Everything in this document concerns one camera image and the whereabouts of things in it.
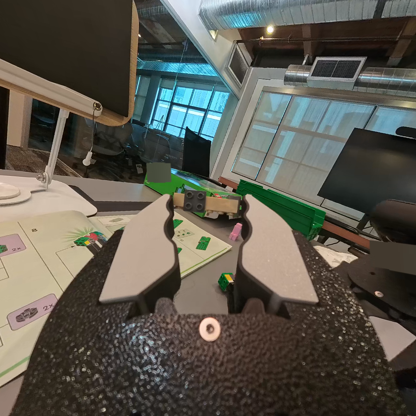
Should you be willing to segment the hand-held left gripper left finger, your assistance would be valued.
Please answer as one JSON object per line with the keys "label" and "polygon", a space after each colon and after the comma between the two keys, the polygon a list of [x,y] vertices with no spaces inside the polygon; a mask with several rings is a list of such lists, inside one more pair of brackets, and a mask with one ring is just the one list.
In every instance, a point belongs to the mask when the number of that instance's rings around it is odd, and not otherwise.
{"label": "hand-held left gripper left finger", "polygon": [[176,313],[181,285],[173,242],[173,197],[163,195],[138,212],[122,231],[99,302],[133,302],[140,315]]}

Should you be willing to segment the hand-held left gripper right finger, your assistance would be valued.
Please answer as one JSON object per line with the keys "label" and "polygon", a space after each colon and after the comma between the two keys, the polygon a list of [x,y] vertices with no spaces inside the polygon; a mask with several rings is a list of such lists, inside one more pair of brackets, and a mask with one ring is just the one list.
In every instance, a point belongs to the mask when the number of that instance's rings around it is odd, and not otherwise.
{"label": "hand-held left gripper right finger", "polygon": [[230,314],[282,315],[287,303],[319,304],[292,228],[252,195],[242,199],[241,235]]}

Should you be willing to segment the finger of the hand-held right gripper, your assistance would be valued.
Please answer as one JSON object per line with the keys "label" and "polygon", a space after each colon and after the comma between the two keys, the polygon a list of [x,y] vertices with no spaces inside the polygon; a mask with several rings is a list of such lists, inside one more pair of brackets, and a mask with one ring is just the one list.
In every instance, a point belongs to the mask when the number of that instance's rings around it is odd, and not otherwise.
{"label": "finger of the hand-held right gripper", "polygon": [[387,361],[392,361],[416,340],[415,335],[397,322],[374,316],[370,316],[370,321],[382,344]]}

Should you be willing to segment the tan and grey brick assembly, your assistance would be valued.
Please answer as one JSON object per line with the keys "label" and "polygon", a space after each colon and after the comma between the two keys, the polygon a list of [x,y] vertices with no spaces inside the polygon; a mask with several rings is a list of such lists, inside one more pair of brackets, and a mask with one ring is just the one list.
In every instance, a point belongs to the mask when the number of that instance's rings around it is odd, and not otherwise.
{"label": "tan and grey brick assembly", "polygon": [[226,195],[225,198],[209,196],[202,190],[186,189],[182,193],[173,194],[174,207],[198,216],[216,219],[227,215],[230,219],[241,216],[241,197]]}

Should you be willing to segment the white plastic bag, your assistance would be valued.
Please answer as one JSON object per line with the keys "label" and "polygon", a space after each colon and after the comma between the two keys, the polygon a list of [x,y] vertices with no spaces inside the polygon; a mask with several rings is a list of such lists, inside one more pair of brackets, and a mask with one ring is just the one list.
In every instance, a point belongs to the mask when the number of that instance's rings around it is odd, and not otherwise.
{"label": "white plastic bag", "polygon": [[330,247],[315,245],[314,249],[322,256],[331,268],[339,266],[342,262],[351,263],[358,259],[353,254],[337,252]]}

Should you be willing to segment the stack of green plastic crates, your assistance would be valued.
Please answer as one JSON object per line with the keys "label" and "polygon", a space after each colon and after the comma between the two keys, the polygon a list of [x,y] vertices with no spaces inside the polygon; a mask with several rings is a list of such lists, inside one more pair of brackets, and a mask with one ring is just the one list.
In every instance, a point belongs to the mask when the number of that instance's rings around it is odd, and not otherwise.
{"label": "stack of green plastic crates", "polygon": [[324,224],[325,211],[274,190],[265,189],[246,180],[240,180],[236,191],[237,194],[242,196],[252,195],[279,214],[293,230],[301,232],[309,241],[318,236]]}

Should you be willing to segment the black padded chair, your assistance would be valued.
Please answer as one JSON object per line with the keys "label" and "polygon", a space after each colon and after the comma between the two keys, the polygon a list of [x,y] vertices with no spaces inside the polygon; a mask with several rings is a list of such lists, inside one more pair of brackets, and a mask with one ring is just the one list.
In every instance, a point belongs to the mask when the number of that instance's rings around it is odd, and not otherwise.
{"label": "black padded chair", "polygon": [[370,224],[383,242],[416,244],[416,204],[385,200],[369,216]]}

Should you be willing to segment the green toy box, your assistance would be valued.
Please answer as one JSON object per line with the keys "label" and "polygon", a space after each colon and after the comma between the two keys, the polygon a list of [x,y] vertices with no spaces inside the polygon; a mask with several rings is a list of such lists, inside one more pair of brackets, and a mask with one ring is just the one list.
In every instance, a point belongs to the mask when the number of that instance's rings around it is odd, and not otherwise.
{"label": "green toy box", "polygon": [[158,192],[159,194],[173,195],[176,193],[184,193],[186,190],[201,190],[205,191],[207,196],[216,198],[239,197],[234,192],[228,191],[222,187],[221,184],[215,184],[206,178],[199,177],[195,174],[190,174],[177,169],[171,169],[171,181],[165,183],[148,182],[147,176],[144,180],[144,185]]}

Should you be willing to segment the open brick instruction booklet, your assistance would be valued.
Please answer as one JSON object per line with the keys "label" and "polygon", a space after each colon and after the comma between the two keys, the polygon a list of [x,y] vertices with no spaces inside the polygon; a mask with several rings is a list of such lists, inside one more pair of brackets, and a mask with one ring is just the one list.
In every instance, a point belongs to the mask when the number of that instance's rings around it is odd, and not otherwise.
{"label": "open brick instruction booklet", "polygon": [[134,215],[62,211],[1,223],[0,385],[23,373],[58,299]]}

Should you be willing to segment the dark mesh office chairs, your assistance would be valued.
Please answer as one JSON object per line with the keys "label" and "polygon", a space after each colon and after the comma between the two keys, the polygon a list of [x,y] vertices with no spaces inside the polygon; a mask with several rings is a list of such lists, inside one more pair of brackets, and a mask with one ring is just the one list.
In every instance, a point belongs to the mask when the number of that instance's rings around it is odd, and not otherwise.
{"label": "dark mesh office chairs", "polygon": [[114,180],[141,183],[149,163],[168,163],[174,169],[183,166],[184,140],[141,124],[109,127],[97,123],[93,142],[86,138],[84,144],[92,145],[91,161],[94,161],[87,168],[86,176],[97,170]]}

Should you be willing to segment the large black screen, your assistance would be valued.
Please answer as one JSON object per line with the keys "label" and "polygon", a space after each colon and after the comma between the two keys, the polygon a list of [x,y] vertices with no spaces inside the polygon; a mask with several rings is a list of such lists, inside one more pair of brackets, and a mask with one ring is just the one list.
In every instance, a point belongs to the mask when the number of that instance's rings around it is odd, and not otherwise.
{"label": "large black screen", "polygon": [[416,140],[355,128],[318,196],[370,214],[384,200],[416,202]]}

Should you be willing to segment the large window with blinds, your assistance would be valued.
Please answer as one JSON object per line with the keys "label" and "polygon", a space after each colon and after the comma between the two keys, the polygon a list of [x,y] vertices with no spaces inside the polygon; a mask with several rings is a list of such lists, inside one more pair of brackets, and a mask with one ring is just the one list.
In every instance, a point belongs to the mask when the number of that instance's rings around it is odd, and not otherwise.
{"label": "large window with blinds", "polygon": [[415,110],[263,91],[231,171],[319,205],[354,128],[395,134],[415,121]]}

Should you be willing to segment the distant grid window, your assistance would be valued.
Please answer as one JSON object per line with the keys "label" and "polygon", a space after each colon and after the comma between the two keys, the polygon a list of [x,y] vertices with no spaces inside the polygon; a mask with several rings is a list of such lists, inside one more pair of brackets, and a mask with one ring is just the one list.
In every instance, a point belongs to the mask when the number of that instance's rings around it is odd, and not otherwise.
{"label": "distant grid window", "polygon": [[212,141],[229,96],[226,88],[219,85],[162,79],[149,125],[180,138],[189,128]]}

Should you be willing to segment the white metal stand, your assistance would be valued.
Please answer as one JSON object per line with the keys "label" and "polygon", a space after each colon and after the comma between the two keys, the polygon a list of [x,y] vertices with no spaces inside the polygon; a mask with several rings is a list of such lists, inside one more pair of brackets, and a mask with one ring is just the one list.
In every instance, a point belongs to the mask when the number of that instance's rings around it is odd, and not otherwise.
{"label": "white metal stand", "polygon": [[56,101],[56,107],[60,108],[57,125],[55,128],[51,152],[45,171],[37,177],[43,186],[35,191],[48,191],[52,183],[55,166],[58,159],[60,145],[63,137],[66,120],[69,112],[83,112],[95,121],[101,116],[103,107],[101,103],[65,86],[43,79],[5,60],[0,60],[1,81],[10,84],[10,89],[25,90],[27,95],[35,97],[43,96],[44,100]]}

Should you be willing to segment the white air vent unit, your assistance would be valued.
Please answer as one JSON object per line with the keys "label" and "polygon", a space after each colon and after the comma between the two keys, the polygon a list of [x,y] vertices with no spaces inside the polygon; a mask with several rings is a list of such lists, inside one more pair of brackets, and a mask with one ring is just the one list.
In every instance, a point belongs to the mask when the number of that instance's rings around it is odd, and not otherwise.
{"label": "white air vent unit", "polygon": [[307,80],[356,81],[367,57],[316,57]]}

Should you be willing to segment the black panel with wooden edge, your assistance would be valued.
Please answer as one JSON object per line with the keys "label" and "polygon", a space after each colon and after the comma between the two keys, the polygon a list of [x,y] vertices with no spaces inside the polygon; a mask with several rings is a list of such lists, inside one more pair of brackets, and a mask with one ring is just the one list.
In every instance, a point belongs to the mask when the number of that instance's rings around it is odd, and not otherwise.
{"label": "black panel with wooden edge", "polygon": [[132,117],[139,25],[134,1],[1,1],[0,16],[1,60],[98,101],[101,124],[120,126]]}

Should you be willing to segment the black post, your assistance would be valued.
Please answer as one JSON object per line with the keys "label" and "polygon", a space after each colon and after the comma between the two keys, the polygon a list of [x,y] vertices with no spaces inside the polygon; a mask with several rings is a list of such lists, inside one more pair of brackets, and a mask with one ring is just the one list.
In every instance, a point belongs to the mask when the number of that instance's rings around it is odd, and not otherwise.
{"label": "black post", "polygon": [[0,87],[0,169],[6,169],[10,90]]}

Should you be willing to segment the wall ventilation grille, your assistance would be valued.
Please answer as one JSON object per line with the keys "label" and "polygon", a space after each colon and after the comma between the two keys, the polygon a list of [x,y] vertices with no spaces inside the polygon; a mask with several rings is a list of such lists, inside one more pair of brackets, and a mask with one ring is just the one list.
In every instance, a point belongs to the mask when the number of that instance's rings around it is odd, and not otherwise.
{"label": "wall ventilation grille", "polygon": [[242,42],[235,40],[232,43],[231,51],[226,60],[224,69],[231,77],[234,84],[239,88],[241,88],[244,83],[251,63],[252,58],[245,45]]}

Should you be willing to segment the silver duct section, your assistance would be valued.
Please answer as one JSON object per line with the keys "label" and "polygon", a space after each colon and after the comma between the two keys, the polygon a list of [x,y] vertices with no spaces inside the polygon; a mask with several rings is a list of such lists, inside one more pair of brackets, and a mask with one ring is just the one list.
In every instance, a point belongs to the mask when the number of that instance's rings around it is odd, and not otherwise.
{"label": "silver duct section", "polygon": [[318,85],[310,85],[307,79],[311,69],[310,65],[289,65],[284,74],[284,85],[408,97],[416,94],[415,69],[367,67],[361,70],[353,84],[349,81],[318,81]]}

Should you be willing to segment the silver ceiling duct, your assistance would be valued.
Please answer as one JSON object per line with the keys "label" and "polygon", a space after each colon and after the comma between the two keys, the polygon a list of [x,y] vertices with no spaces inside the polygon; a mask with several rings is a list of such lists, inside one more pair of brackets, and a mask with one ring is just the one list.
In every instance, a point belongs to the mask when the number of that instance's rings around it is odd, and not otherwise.
{"label": "silver ceiling duct", "polygon": [[208,30],[415,17],[414,0],[204,0]]}

